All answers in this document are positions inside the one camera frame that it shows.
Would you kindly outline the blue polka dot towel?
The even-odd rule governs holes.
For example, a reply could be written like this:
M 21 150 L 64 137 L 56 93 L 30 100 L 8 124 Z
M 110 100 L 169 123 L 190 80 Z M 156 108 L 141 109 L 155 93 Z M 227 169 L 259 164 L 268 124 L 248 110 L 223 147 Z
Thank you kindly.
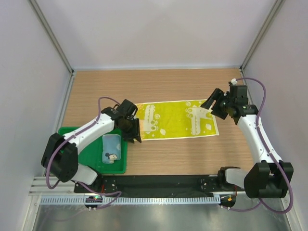
M 113 164 L 121 159 L 121 136 L 118 134 L 105 134 L 102 136 L 103 153 L 102 161 Z

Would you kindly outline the yellow green patterned towel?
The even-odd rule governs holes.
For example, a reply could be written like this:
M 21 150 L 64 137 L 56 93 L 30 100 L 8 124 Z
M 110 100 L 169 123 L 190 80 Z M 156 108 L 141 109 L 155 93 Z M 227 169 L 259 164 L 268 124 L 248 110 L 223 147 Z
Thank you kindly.
M 216 118 L 202 100 L 138 103 L 142 140 L 171 140 L 218 136 Z

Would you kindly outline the green plastic tray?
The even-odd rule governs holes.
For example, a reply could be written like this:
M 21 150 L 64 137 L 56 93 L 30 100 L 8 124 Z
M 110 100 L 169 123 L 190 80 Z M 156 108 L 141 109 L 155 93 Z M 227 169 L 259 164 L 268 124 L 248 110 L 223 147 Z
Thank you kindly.
M 124 174 L 127 168 L 128 143 L 115 129 L 89 144 L 78 156 L 78 162 L 101 174 Z

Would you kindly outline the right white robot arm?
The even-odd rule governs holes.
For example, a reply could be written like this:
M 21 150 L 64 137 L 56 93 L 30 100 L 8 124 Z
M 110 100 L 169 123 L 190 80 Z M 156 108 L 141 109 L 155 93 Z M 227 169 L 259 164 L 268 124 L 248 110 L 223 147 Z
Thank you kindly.
M 224 191 L 233 185 L 244 189 L 249 198 L 284 198 L 294 169 L 274 150 L 262 126 L 259 109 L 248 103 L 247 86 L 230 84 L 229 91 L 216 88 L 201 105 L 211 114 L 226 119 L 230 116 L 244 134 L 253 157 L 249 172 L 237 167 L 223 167 L 217 186 Z

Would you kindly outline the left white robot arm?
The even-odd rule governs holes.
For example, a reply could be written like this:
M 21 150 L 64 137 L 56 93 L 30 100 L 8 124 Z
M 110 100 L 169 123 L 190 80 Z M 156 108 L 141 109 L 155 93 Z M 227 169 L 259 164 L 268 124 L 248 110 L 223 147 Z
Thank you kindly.
M 50 184 L 50 175 L 54 175 L 59 182 L 76 181 L 84 184 L 90 192 L 98 192 L 102 186 L 99 173 L 80 164 L 78 155 L 93 141 L 114 129 L 121 130 L 125 141 L 141 142 L 140 123 L 135 117 L 137 111 L 137 105 L 125 99 L 114 107 L 99 108 L 93 120 L 72 132 L 52 134 L 41 160 L 46 169 L 47 187 L 54 189 Z

